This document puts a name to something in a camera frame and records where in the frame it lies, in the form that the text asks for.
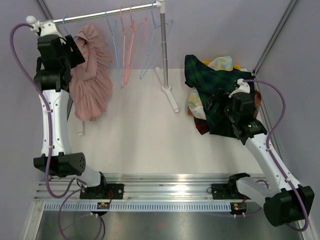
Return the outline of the pastel tie-dye garment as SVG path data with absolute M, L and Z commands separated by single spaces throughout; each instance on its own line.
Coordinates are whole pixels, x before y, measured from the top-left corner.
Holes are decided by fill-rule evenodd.
M 231 56 L 221 56 L 213 61 L 202 61 L 203 64 L 215 71 L 232 71 L 234 64 Z M 200 120 L 206 120 L 206 114 L 198 90 L 193 87 L 187 100 L 187 114 Z

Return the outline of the dark green plaid skirt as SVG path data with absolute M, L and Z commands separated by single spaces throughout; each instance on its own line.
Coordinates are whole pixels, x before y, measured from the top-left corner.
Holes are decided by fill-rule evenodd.
M 231 93 L 236 89 L 238 79 L 252 80 L 254 77 L 250 72 L 233 69 L 214 70 L 202 63 L 195 55 L 186 55 L 184 58 L 185 84 L 190 88 L 196 88 L 201 103 L 213 96 L 217 90 L 222 89 Z M 229 138 L 237 138 L 234 133 L 232 122 L 223 113 L 218 111 L 216 104 L 210 109 L 204 107 L 207 127 L 206 133 Z

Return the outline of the red black plaid skirt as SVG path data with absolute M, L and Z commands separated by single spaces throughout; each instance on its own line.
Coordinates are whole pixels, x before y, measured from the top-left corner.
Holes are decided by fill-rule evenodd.
M 195 127 L 201 135 L 204 135 L 210 131 L 208 122 L 204 119 L 194 117 Z

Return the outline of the pink pleated skirt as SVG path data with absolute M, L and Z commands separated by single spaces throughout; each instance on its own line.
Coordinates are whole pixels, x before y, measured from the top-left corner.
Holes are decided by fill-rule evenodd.
M 75 43 L 85 62 L 71 70 L 69 87 L 74 114 L 81 121 L 95 121 L 107 110 L 107 98 L 112 94 L 112 57 L 103 34 L 92 23 L 79 30 Z

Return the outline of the blue wire hanger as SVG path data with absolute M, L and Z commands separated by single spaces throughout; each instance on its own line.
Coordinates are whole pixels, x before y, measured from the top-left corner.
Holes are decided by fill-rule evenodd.
M 145 58 L 143 67 L 141 68 L 139 79 L 142 80 L 147 71 L 154 69 L 162 62 L 162 33 L 161 33 L 161 20 L 158 15 L 158 2 L 153 1 L 150 10 L 150 19 L 148 20 L 147 32 L 145 35 Z

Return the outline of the pink hanger with plaid skirt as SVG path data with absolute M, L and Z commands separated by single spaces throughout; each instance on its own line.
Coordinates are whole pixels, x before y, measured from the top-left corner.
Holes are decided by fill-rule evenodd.
M 147 26 L 147 18 L 145 17 L 141 22 L 138 22 L 138 23 L 135 23 L 135 20 L 134 20 L 134 26 L 135 26 L 134 44 L 133 44 L 132 55 L 131 55 L 131 67 L 129 71 L 129 80 L 130 80 L 130 76 L 134 68 L 134 65 L 136 63 L 138 54 L 140 52 L 140 48 L 144 41 L 145 30 Z

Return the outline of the red beige plaid skirt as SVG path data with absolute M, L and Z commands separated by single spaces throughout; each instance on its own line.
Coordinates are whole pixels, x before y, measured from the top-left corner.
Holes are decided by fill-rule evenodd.
M 258 116 L 258 113 L 260 111 L 261 107 L 261 102 L 262 102 L 262 95 L 259 91 L 255 91 L 255 96 L 254 96 L 254 104 L 255 104 L 255 112 L 254 112 L 254 118 L 256 119 Z

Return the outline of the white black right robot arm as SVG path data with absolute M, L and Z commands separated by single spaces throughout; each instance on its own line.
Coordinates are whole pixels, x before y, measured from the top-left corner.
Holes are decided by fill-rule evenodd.
M 304 220 L 304 231 L 309 224 L 315 193 L 310 186 L 301 185 L 274 151 L 266 128 L 255 117 L 252 94 L 218 89 L 205 106 L 210 110 L 216 108 L 231 123 L 235 136 L 254 156 L 268 182 L 265 187 L 249 174 L 237 173 L 227 181 L 228 195 L 232 198 L 245 196 L 257 203 L 274 227 Z

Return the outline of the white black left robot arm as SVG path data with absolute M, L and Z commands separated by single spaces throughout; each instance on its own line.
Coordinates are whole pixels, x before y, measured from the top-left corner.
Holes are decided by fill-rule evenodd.
M 34 158 L 33 165 L 47 178 L 73 176 L 84 187 L 81 199 L 102 199 L 109 191 L 104 174 L 90 168 L 82 152 L 72 152 L 68 135 L 71 70 L 85 59 L 71 35 L 41 36 L 37 49 L 40 57 L 34 82 L 42 107 L 43 145 L 41 156 Z

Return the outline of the yellow plastic tray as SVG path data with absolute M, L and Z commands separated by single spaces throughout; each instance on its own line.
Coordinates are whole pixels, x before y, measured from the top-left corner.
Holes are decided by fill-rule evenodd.
M 227 57 L 218 57 L 213 61 L 202 61 L 205 65 L 215 71 L 232 71 L 232 70 L 241 70 L 239 65 L 234 65 L 232 58 Z

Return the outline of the silver white clothes rack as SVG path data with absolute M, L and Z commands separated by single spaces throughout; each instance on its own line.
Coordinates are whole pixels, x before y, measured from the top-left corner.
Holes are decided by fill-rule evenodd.
M 161 89 L 162 92 L 166 94 L 169 103 L 171 104 L 171 107 L 173 109 L 174 113 L 178 113 L 180 111 L 179 106 L 172 94 L 172 89 L 171 86 L 169 85 L 169 77 L 168 77 L 168 53 L 167 53 L 167 31 L 166 31 L 166 10 L 165 10 L 165 0 L 156 0 L 158 2 L 157 7 L 159 8 L 159 16 L 160 16 L 160 23 L 161 23 L 161 40 L 162 40 L 162 63 L 163 63 L 163 70 L 157 66 L 155 68 L 155 72 L 158 76 L 158 79 L 162 83 Z M 138 5 L 138 6 L 133 6 L 133 12 L 134 11 L 140 11 L 140 10 L 146 10 L 146 9 L 151 9 L 153 6 L 153 3 L 150 4 L 145 4 L 145 5 Z M 122 14 L 130 12 L 130 7 L 127 8 L 122 8 Z M 120 14 L 120 9 L 115 9 L 115 10 L 110 10 L 107 11 L 108 15 L 118 15 Z M 98 12 L 98 13 L 92 13 L 92 14 L 86 14 L 86 15 L 80 15 L 80 16 L 73 16 L 73 17 L 67 17 L 64 16 L 61 19 L 54 19 L 54 20 L 47 20 L 47 21 L 53 21 L 53 23 L 57 26 L 62 24 L 63 27 L 65 27 L 65 23 L 72 23 L 72 22 L 78 22 L 78 21 L 83 21 L 83 20 L 89 20 L 89 19 L 96 19 L 96 18 L 101 18 L 101 17 L 106 17 L 105 16 L 105 11 L 103 12 Z M 28 24 L 32 24 L 36 22 L 37 19 L 34 16 L 27 16 L 26 17 L 26 22 Z M 122 71 L 123 67 L 120 66 L 120 77 L 122 79 Z

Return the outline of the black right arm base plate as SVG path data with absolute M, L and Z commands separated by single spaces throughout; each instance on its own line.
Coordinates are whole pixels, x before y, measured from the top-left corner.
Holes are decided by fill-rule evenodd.
M 244 198 L 241 194 L 232 193 L 227 183 L 212 183 L 206 192 L 214 200 L 242 200 Z

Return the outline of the aluminium mounting rail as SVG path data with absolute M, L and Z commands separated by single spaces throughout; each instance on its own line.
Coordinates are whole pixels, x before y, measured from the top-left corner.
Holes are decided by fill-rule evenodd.
M 227 184 L 229 174 L 115 174 L 104 175 L 106 184 L 124 184 L 123 199 L 159 201 L 202 201 L 212 196 L 206 192 L 211 184 Z M 67 196 L 80 199 L 84 184 L 70 178 L 52 177 L 51 191 L 63 200 Z

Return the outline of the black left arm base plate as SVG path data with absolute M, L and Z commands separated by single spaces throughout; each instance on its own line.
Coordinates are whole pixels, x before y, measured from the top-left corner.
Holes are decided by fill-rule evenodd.
M 80 192 L 81 200 L 122 200 L 124 184 L 108 183 L 106 186 L 88 187 Z

